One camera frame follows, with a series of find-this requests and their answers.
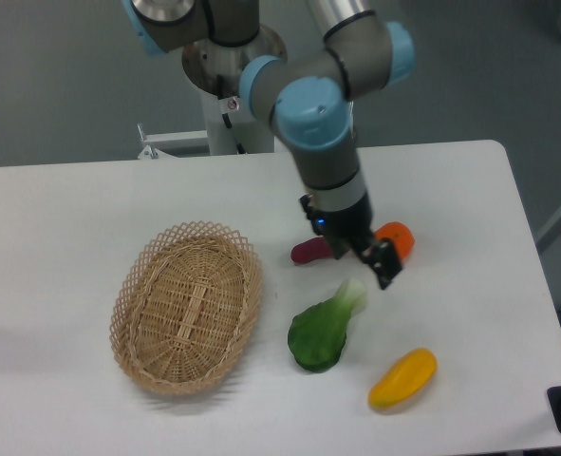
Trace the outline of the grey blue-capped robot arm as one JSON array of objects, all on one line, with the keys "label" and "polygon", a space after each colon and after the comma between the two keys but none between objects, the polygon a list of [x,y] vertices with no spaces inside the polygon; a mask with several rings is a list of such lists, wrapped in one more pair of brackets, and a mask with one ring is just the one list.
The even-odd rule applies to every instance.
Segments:
[{"label": "grey blue-capped robot arm", "polygon": [[127,1],[151,54],[181,53],[199,91],[214,155],[261,153],[282,143],[305,188],[300,203],[336,257],[353,252],[381,288],[402,270],[395,244],[374,238],[372,209],[353,131],[352,104],[413,70],[399,23],[382,23],[367,1],[311,1],[323,48],[289,60],[255,1]]}]

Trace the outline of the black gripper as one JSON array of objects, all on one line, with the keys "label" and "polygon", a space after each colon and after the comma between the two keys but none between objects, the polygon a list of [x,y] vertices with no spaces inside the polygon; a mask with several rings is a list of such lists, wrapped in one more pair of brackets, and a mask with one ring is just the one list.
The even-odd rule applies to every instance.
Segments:
[{"label": "black gripper", "polygon": [[373,238],[370,228],[372,208],[367,193],[339,211],[316,208],[313,195],[304,195],[299,202],[313,233],[325,239],[334,257],[339,259],[350,249],[374,273],[382,290],[387,289],[402,271],[402,261],[394,242],[386,237]]}]

